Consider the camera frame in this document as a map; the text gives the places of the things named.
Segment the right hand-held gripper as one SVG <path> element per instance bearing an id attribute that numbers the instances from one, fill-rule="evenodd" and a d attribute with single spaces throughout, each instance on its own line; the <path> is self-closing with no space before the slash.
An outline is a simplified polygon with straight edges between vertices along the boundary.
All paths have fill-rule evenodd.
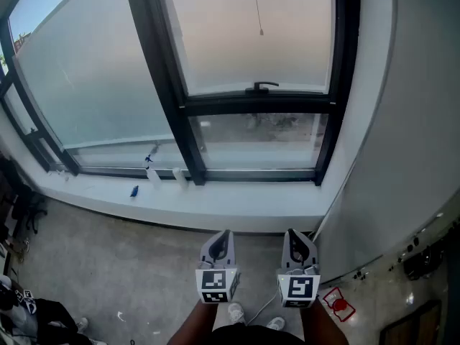
<path id="1" fill-rule="evenodd" d="M 320 283 L 318 251 L 303 233 L 288 229 L 284 235 L 277 286 L 283 308 L 309 308 Z"/>

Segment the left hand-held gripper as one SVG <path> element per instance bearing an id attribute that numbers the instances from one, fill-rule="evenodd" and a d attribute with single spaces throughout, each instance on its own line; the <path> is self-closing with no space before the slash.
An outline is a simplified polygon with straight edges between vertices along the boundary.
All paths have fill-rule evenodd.
<path id="1" fill-rule="evenodd" d="M 229 303 L 239 284 L 234 233 L 214 234 L 200 250 L 195 270 L 197 291 L 202 303 Z"/>

